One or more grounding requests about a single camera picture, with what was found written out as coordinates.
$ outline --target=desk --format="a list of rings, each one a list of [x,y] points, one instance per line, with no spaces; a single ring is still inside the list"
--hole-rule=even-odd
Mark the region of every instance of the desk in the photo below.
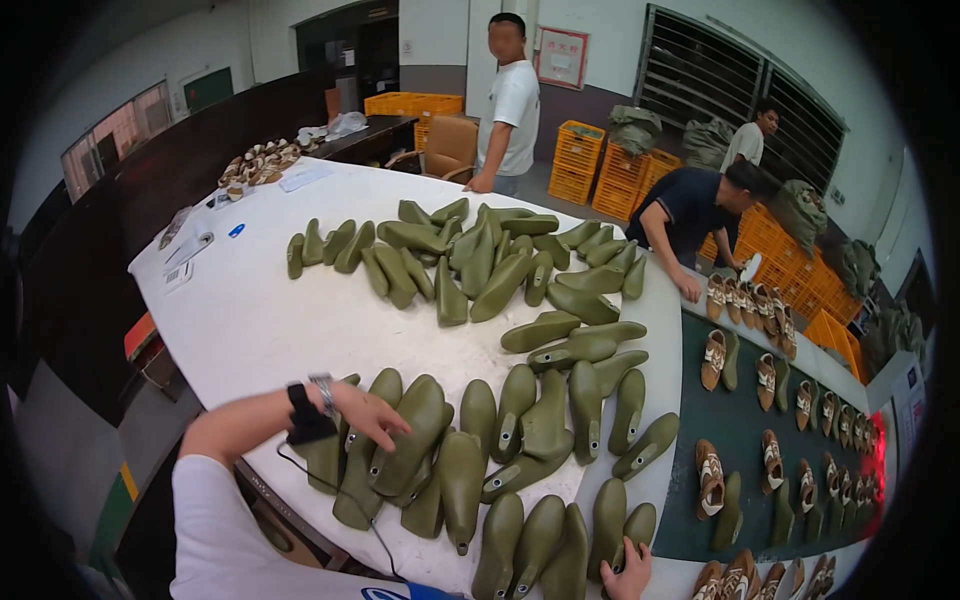
[[[313,158],[304,158],[309,164]],[[385,367],[394,367],[409,384],[420,373],[433,374],[444,388],[446,401],[458,407],[467,383],[485,379],[499,395],[508,369],[524,355],[508,354],[499,346],[507,329],[533,321],[539,312],[551,310],[549,302],[539,308],[527,306],[517,293],[507,309],[490,321],[439,329],[433,304],[417,298],[404,311],[378,299],[370,289],[363,267],[351,276],[323,266],[304,270],[300,279],[286,275],[285,251],[290,237],[303,231],[312,217],[321,219],[325,234],[342,221],[375,222],[396,218],[400,198],[416,199],[427,211],[463,196],[456,183],[415,177],[382,169],[327,162],[333,174],[285,194],[276,184],[258,186],[249,197],[217,212],[202,204],[190,220],[203,215],[212,226],[216,241],[195,260],[193,279],[164,296],[160,277],[163,261],[180,243],[176,239],[165,251],[150,244],[131,263],[136,279],[157,328],[183,375],[208,410],[233,399],[275,390],[307,373],[327,371],[334,376],[359,372],[361,385],[368,385]],[[538,213],[556,214],[560,231],[580,221],[567,215],[495,194],[468,194],[470,216],[475,219],[481,202],[494,207],[523,206]],[[246,228],[236,238],[227,233],[236,225]],[[181,231],[192,231],[192,223]],[[615,236],[623,232],[615,228]],[[571,270],[583,270],[573,260]],[[680,295],[654,256],[646,268],[644,295],[622,304],[623,320],[648,328],[647,336],[626,342],[620,351],[643,348],[650,360],[641,366],[646,375],[647,400],[640,430],[666,412],[678,412],[681,389]],[[615,395],[604,406],[601,448],[612,427]],[[459,424],[459,416],[454,417]],[[334,498],[307,485],[298,469],[276,455],[283,436],[277,436],[244,458],[256,475],[310,527],[354,558],[382,572],[390,562],[373,532],[352,530],[333,518]],[[658,516],[663,512],[670,486],[674,446],[639,476],[627,482],[628,509],[651,502]],[[520,492],[529,513],[546,493],[565,502],[577,501],[592,531],[592,504],[597,489],[610,477],[613,456],[603,450],[587,468],[571,456],[551,477]],[[497,466],[491,462],[488,473]],[[397,572],[412,581],[451,592],[469,591],[479,559],[482,523],[489,507],[481,505],[477,535],[465,557],[457,556],[445,534],[437,540],[421,540],[399,524],[399,509],[385,505],[377,529],[391,548]],[[810,559],[808,573],[812,571]],[[651,597],[688,598],[701,565],[655,559]],[[837,586],[845,577],[838,565]],[[588,597],[598,598],[600,588],[588,586]],[[531,598],[540,598],[535,588]]]

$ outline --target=man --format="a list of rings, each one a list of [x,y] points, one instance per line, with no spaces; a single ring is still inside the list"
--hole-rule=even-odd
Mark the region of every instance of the man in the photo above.
[[[693,269],[697,250],[713,231],[723,258],[733,264],[725,220],[772,193],[772,185],[752,162],[738,160],[726,173],[685,167],[660,178],[630,217],[627,239],[652,247],[681,295],[700,299],[700,283],[683,267]]]
[[[756,103],[755,115],[755,120],[743,124],[733,134],[730,148],[727,149],[727,154],[720,165],[720,173],[726,173],[727,168],[738,160],[747,160],[756,166],[760,166],[760,160],[763,158],[763,138],[777,132],[777,127],[780,125],[780,115],[777,112],[777,105],[769,98],[761,98]],[[740,229],[740,215],[731,215],[724,225],[727,230],[727,239],[730,241],[729,250],[732,256],[733,249],[736,247],[736,236]],[[717,242],[717,248],[719,249],[719,240],[714,238],[714,241]],[[742,269],[743,261],[727,262],[718,252],[713,266],[716,268],[730,266],[735,269]]]
[[[499,70],[477,134],[477,169],[464,190],[515,196],[519,176],[534,163],[540,126],[540,82],[523,56],[526,25],[512,12],[490,20],[487,43]]]

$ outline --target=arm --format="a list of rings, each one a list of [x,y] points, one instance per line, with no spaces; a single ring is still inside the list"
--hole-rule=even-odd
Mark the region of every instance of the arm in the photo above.
[[[312,383],[304,388],[307,399],[322,409],[320,388]],[[331,382],[330,392],[344,420],[386,450],[393,451],[396,447],[390,432],[410,433],[410,425],[382,398],[343,381]],[[291,412],[293,406],[286,389],[234,400],[201,415],[187,428],[180,445],[180,457],[202,454],[231,469],[241,456],[293,427]]]

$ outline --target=poster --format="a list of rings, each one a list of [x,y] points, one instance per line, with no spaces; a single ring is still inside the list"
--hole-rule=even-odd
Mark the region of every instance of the poster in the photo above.
[[[534,68],[545,84],[584,88],[589,34],[540,27],[540,51]]]

